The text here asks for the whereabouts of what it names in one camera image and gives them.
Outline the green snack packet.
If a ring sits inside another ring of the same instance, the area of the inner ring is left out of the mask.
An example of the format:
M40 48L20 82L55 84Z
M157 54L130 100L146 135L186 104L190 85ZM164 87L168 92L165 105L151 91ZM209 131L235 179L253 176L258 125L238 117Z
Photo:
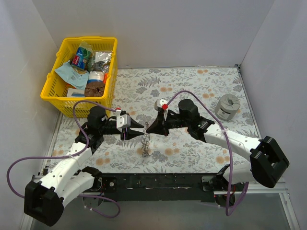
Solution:
M82 41L77 49L76 54L83 58L89 58L92 52L93 52L92 46L89 43Z

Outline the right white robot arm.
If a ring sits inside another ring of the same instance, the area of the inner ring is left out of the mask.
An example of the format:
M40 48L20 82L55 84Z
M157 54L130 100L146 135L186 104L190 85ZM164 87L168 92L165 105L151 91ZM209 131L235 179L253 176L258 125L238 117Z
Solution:
M238 183L258 182L273 188L290 165L274 138L251 138L222 130L216 122L200 116L198 107L190 99L178 103L179 113L169 110L164 99L157 100L154 108L157 117L147 128L147 133L168 136L170 129L186 127L192 138L225 149L230 147L232 152L248 161L224 166L209 180L210 187L217 186L226 191Z

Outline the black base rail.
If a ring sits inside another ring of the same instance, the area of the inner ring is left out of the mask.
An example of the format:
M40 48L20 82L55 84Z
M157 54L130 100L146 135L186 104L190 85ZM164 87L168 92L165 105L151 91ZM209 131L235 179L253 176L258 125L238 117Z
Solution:
M115 201L201 201L214 202L227 194L227 182L215 173L101 173L86 189Z

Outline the yellow plastic basket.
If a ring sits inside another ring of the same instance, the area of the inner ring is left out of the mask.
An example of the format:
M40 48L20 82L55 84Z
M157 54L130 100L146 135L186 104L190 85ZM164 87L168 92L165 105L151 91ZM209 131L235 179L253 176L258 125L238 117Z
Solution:
M65 38L56 53L56 60L42 89L40 97L50 102L67 117L73 117L72 108L82 97L67 97L68 84L55 72L55 69L69 61L76 53L81 42L88 43L94 51L111 51L111 63L106 80L106 88L101 97L87 97L87 100L94 101L110 108L114 98L115 85L118 72L117 46L118 40L115 37L82 36Z

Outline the red blue snack pack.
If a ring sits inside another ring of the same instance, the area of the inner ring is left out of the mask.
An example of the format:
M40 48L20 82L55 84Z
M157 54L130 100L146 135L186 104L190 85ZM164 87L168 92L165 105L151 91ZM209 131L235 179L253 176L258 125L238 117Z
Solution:
M71 60L71 65L74 68L85 70L87 62L88 62L88 59L84 58L81 55L75 54Z

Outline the light blue paper pouch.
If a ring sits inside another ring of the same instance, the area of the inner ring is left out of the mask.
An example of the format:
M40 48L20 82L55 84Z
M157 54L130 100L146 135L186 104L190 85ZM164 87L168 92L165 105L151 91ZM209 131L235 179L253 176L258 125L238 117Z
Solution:
M70 61L64 63L55 72L67 83L76 89L84 90L89 79L89 72L74 68Z

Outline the silver foil bag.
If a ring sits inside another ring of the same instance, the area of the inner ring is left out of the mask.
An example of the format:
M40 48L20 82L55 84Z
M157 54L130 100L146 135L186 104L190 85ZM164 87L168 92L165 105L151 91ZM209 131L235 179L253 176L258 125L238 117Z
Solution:
M92 70L108 73L111 64L111 58L112 52L95 52Z

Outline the grey paper wrapped roll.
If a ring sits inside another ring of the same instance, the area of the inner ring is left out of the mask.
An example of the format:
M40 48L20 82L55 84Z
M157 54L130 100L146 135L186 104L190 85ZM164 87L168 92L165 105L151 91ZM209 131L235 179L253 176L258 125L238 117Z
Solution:
M240 106L240 100L235 95L225 94L220 98L214 112L219 119L229 121L236 115Z

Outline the floral table mat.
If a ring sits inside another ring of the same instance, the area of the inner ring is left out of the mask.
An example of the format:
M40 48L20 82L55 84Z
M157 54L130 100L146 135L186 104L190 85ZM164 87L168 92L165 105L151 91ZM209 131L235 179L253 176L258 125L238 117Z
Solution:
M258 137L241 77L236 68L120 69L112 107L127 111L145 126L155 120L157 99L178 102L191 99L201 116L211 119L220 97L235 95L241 103L237 114L223 126L247 137ZM172 129L167 137L150 134L149 156L142 156L142 136L122 141L106 135L100 148L84 164L104 173L216 173L224 165L246 163L227 149L193 139L186 128Z

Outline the metal disc keyring holder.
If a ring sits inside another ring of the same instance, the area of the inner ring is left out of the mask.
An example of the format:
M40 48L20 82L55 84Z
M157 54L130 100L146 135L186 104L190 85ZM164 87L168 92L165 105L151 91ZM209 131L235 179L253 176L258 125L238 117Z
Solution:
M145 122L145 126L144 126L144 135L143 135L143 138L141 140L141 144L142 144L142 156L143 157L147 157L149 156L149 145L150 145L150 134L147 133L147 128L149 127L149 123L148 122Z

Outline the white blue box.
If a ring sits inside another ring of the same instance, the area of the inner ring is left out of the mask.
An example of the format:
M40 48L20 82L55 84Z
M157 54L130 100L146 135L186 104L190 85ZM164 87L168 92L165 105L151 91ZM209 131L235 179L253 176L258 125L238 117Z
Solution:
M85 97L84 90L68 88L66 97Z

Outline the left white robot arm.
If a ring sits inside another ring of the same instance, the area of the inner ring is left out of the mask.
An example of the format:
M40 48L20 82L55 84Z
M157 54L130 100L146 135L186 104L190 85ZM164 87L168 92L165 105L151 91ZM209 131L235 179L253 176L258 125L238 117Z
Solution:
M67 157L38 182L31 181L26 186L25 214L53 226L60 219L65 206L79 194L85 191L114 192L115 178L103 178L102 173L93 167L80 167L100 147L104 135L119 135L121 140L130 140L143 135L138 131L143 127L121 110L117 110L115 116L107 117L104 108L92 107Z

